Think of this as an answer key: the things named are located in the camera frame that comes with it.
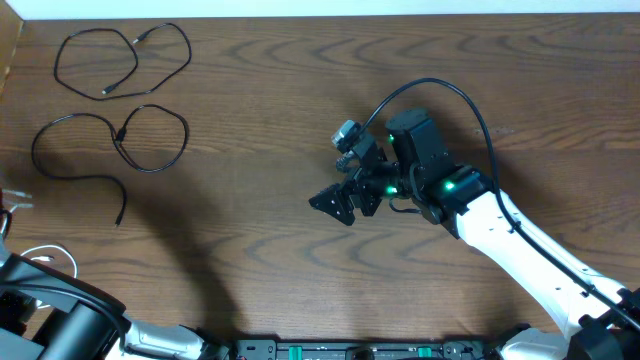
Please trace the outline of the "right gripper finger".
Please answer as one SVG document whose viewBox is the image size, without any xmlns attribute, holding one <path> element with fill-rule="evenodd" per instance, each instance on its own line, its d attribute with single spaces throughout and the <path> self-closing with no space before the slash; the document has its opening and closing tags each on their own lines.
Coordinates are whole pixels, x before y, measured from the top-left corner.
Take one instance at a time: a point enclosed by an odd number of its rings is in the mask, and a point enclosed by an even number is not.
<svg viewBox="0 0 640 360">
<path fill-rule="evenodd" d="M 350 163 L 355 161 L 357 156 L 353 153 L 345 153 L 336 160 L 336 170 L 340 173 L 348 173 L 352 167 Z"/>
<path fill-rule="evenodd" d="M 355 222 L 354 206 L 349 199 L 349 193 L 339 183 L 335 183 L 311 197 L 309 205 L 346 226 L 351 226 Z"/>
</svg>

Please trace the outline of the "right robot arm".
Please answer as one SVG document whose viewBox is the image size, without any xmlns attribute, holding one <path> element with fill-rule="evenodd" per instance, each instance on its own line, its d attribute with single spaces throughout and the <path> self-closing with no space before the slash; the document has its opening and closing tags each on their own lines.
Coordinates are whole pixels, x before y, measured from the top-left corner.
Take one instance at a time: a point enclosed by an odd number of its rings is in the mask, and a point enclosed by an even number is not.
<svg viewBox="0 0 640 360">
<path fill-rule="evenodd" d="M 383 199 L 409 199 L 414 212 L 491 258 L 549 314 L 559 331 L 516 330 L 484 349 L 494 359 L 636 359 L 639 293 L 566 251 L 494 189 L 479 170 L 457 164 L 424 109 L 395 115 L 385 128 L 390 161 L 364 127 L 346 121 L 333 135 L 345 179 L 310 198 L 312 208 L 350 226 Z"/>
</svg>

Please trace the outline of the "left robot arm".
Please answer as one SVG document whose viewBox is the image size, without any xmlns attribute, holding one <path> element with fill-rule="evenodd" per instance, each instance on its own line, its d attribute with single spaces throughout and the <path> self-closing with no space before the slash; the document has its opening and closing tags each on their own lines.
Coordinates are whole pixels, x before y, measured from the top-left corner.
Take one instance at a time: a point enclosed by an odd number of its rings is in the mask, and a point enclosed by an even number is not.
<svg viewBox="0 0 640 360">
<path fill-rule="evenodd" d="M 3 359 L 224 360 L 233 347 L 199 330 L 133 320 L 123 303 L 1 249 Z"/>
</svg>

